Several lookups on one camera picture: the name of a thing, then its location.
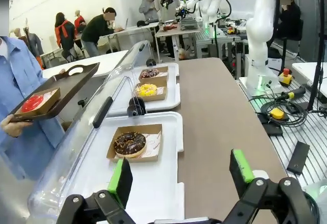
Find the yellow sprinkled donut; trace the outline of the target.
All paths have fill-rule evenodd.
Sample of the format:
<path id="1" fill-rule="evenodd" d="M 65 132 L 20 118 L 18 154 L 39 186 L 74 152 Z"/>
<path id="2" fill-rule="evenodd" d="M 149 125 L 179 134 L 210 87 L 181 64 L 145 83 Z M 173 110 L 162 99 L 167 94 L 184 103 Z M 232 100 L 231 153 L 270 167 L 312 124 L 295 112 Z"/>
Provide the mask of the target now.
<path id="1" fill-rule="evenodd" d="M 136 87 L 138 96 L 153 96 L 157 94 L 157 86 L 154 84 L 142 84 Z"/>

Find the black yellow handheld controller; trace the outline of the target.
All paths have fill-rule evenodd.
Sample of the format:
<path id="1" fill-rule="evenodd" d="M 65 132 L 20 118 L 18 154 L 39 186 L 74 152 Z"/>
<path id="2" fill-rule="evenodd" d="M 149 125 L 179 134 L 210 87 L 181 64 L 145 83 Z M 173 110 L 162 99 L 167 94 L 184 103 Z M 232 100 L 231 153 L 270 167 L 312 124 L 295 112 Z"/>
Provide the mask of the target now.
<path id="1" fill-rule="evenodd" d="M 297 89 L 293 89 L 293 90 L 287 91 L 287 92 L 282 92 L 281 95 L 276 98 L 276 100 L 277 101 L 285 101 L 288 99 L 297 99 L 297 98 L 304 96 L 305 93 L 306 93 L 305 87 L 300 86 Z"/>

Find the person in blue shirt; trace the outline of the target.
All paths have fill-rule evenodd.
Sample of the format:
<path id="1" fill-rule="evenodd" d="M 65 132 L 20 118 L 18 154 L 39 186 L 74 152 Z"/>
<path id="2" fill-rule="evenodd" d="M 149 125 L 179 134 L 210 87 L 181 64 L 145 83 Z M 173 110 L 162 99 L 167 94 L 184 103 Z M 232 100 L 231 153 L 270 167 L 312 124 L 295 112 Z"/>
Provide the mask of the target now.
<path id="1" fill-rule="evenodd" d="M 46 81 L 26 44 L 0 30 L 0 123 Z M 0 157 L 19 180 L 36 181 L 49 164 L 64 136 L 58 118 L 32 121 L 18 137 L 0 127 Z"/>

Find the person in grey hoodie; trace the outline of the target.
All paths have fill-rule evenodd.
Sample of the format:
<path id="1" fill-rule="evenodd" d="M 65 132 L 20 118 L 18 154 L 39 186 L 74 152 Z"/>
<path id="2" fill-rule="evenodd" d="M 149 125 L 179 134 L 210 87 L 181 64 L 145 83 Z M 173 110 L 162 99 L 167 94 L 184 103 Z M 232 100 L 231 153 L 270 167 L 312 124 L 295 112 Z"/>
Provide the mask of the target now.
<path id="1" fill-rule="evenodd" d="M 159 22 L 158 8 L 155 0 L 142 0 L 139 13 L 143 14 L 146 21 Z"/>

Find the dark brown serving tray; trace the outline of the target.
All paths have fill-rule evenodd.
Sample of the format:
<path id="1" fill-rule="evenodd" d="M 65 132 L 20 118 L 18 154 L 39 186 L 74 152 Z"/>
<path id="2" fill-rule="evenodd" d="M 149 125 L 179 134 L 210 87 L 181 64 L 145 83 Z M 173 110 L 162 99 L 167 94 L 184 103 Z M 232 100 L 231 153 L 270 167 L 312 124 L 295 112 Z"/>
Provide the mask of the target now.
<path id="1" fill-rule="evenodd" d="M 99 66 L 99 63 L 75 65 L 64 73 L 50 77 L 10 112 L 13 115 L 11 122 L 45 120 L 57 116 L 74 95 L 98 71 Z M 45 102 L 43 107 L 22 113 L 21 107 L 30 97 L 33 95 L 42 95 L 50 91 L 55 92 L 54 97 Z"/>

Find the chocolate rainbow sprinkle donut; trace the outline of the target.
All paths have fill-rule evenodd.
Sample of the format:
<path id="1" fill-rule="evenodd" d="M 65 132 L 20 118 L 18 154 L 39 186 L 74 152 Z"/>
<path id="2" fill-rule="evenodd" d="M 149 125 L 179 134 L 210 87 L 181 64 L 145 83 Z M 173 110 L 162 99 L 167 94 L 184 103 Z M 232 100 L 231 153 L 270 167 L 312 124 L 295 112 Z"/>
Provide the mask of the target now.
<path id="1" fill-rule="evenodd" d="M 160 71 L 156 68 L 146 69 L 141 73 L 142 79 L 153 78 L 159 75 Z"/>

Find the red glazed donut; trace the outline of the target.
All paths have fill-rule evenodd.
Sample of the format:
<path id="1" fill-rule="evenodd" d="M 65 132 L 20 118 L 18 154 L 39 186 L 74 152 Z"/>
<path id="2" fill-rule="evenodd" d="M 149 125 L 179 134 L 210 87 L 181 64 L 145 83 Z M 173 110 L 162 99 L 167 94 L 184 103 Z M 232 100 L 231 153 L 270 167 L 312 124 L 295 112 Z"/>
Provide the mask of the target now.
<path id="1" fill-rule="evenodd" d="M 33 95 L 28 100 L 26 100 L 22 107 L 21 112 L 26 113 L 35 110 L 37 107 L 39 107 L 40 104 L 43 103 L 44 100 L 44 94 L 42 95 Z"/>

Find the white plastic display tray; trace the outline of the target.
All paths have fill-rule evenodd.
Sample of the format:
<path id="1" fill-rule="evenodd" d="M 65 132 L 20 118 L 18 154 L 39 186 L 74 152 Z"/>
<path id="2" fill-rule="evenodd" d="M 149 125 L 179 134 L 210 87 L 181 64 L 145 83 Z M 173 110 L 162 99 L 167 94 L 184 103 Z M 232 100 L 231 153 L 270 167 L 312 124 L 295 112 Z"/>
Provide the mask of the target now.
<path id="1" fill-rule="evenodd" d="M 104 119 L 82 152 L 77 168 L 62 193 L 64 201 L 71 194 L 88 197 L 108 187 L 116 162 L 106 156 L 117 128 L 152 124 L 162 125 L 163 140 L 158 160 L 130 162 L 133 183 L 126 211 L 138 224 L 156 219 L 183 219 L 184 185 L 177 182 L 178 153 L 183 151 L 183 123 L 182 116 L 176 112 Z"/>
<path id="2" fill-rule="evenodd" d="M 177 78 L 179 77 L 179 66 L 176 63 L 166 63 L 157 65 L 155 67 L 168 68 L 167 79 L 160 79 L 161 81 L 167 81 L 167 94 L 166 98 L 162 101 L 145 102 L 145 108 L 147 112 L 168 111 L 177 107 L 181 102 L 180 86 L 179 83 L 177 83 Z M 127 91 L 123 91 L 122 94 L 117 95 L 116 99 L 114 99 L 114 102 L 112 103 L 112 106 L 109 109 L 109 115 L 126 115 L 130 99 L 131 98 L 128 95 Z"/>

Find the person in dark green sweater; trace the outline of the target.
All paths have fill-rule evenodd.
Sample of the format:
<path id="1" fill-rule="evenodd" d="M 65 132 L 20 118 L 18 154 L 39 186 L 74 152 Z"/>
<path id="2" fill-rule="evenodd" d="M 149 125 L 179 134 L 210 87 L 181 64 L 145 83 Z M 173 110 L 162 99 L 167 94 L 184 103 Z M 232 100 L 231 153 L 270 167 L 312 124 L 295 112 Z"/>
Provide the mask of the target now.
<path id="1" fill-rule="evenodd" d="M 95 16 L 85 27 L 82 32 L 81 42 L 90 57 L 99 55 L 98 41 L 101 36 L 114 33 L 114 29 L 110 28 L 110 20 L 105 19 L 106 13 L 113 13 L 115 19 L 116 11 L 112 7 L 108 7 L 102 14 Z"/>

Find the brown cardboard donut box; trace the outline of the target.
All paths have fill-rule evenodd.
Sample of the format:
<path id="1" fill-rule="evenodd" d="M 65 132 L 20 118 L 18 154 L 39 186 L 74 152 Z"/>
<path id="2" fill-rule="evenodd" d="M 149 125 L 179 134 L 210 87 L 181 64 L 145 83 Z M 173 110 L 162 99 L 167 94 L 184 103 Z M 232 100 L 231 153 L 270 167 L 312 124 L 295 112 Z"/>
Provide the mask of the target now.
<path id="1" fill-rule="evenodd" d="M 52 89 L 47 89 L 41 92 L 36 92 L 33 93 L 33 95 L 42 95 L 44 94 L 44 100 L 43 103 L 39 105 L 35 110 L 22 113 L 21 112 L 21 107 L 14 113 L 14 115 L 17 116 L 22 116 L 22 117 L 28 117 L 28 116 L 36 116 L 36 115 L 43 115 L 46 114 L 50 108 L 60 99 L 61 92 L 60 88 L 52 88 Z"/>
<path id="2" fill-rule="evenodd" d="M 106 158 L 112 162 L 126 158 L 129 162 L 158 160 L 163 140 L 162 125 L 137 125 L 117 128 Z"/>
<path id="3" fill-rule="evenodd" d="M 136 87 L 142 84 L 154 84 L 157 87 L 165 87 L 165 93 L 162 95 L 153 95 L 153 96 L 138 96 L 136 93 Z M 142 98 L 145 102 L 153 102 L 153 101 L 162 101 L 166 98 L 166 94 L 167 94 L 167 81 L 149 81 L 149 82 L 145 82 L 145 83 L 138 83 L 135 85 L 134 87 L 134 92 L 136 94 L 137 97 Z"/>
<path id="4" fill-rule="evenodd" d="M 160 71 L 159 75 L 157 75 L 153 78 L 142 79 L 141 74 L 140 74 L 138 79 L 141 82 L 149 82 L 149 81 L 154 81 L 154 80 L 167 79 L 167 76 L 168 76 L 168 68 L 167 67 L 155 67 L 155 68 Z"/>

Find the chocolate nut donut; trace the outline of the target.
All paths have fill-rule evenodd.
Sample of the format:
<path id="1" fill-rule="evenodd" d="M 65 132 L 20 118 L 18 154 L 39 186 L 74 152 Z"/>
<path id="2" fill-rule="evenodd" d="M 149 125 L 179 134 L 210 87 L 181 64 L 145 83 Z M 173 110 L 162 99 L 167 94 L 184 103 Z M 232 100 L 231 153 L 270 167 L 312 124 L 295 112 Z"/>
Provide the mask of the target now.
<path id="1" fill-rule="evenodd" d="M 140 132 L 122 133 L 114 141 L 113 147 L 119 157 L 135 158 L 144 151 L 146 138 Z"/>

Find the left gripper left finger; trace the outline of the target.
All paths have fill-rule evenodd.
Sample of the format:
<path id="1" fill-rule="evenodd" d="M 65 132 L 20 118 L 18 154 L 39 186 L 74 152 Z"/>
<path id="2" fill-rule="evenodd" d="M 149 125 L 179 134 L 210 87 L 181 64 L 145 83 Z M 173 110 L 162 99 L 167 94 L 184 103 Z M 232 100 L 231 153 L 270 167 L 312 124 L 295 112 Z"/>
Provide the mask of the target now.
<path id="1" fill-rule="evenodd" d="M 68 196 L 57 224 L 136 224 L 126 212 L 133 176 L 126 158 L 119 159 L 108 187 L 87 198 L 79 194 Z"/>

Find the grey work desk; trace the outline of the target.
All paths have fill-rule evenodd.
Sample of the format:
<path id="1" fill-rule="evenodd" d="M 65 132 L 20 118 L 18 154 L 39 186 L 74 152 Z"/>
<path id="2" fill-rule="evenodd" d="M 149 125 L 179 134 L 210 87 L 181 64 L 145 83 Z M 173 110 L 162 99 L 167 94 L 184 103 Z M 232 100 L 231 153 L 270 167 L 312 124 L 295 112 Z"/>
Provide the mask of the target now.
<path id="1" fill-rule="evenodd" d="M 159 28 L 159 31 L 155 33 L 155 37 L 171 37 L 172 38 L 172 47 L 174 51 L 174 60 L 175 62 L 179 61 L 179 35 L 191 35 L 193 36 L 195 33 L 200 33 L 201 28 L 197 28 L 194 30 L 182 30 L 180 24 L 175 24 L 176 28 L 164 31 L 163 26 Z"/>

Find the white side table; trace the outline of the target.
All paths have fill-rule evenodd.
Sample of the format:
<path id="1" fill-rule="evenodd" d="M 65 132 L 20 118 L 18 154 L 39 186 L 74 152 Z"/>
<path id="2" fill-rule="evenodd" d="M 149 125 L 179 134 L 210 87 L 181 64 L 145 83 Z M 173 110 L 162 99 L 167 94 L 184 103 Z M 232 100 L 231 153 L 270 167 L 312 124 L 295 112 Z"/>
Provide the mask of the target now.
<path id="1" fill-rule="evenodd" d="M 60 70 L 65 69 L 68 70 L 69 68 L 75 66 L 75 65 L 91 65 L 94 63 L 99 63 L 98 71 L 94 74 L 95 77 L 102 77 L 107 76 L 115 67 L 116 65 L 121 61 L 121 59 L 128 53 L 128 51 L 120 51 L 110 54 L 104 54 L 92 58 L 87 58 L 71 63 L 62 64 L 59 66 L 55 66 L 52 68 L 45 69 L 43 71 L 43 77 L 48 79 L 56 74 L 59 73 Z"/>

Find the yellow emergency stop button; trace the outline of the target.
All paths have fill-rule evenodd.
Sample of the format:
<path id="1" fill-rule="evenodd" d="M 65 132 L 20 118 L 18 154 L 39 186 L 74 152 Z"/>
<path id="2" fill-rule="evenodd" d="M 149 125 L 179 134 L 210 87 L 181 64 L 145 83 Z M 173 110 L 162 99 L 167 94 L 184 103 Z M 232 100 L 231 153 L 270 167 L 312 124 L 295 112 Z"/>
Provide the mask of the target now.
<path id="1" fill-rule="evenodd" d="M 284 87 L 289 87 L 292 83 L 293 76 L 290 73 L 290 69 L 284 68 L 282 73 L 278 76 L 280 84 Z"/>

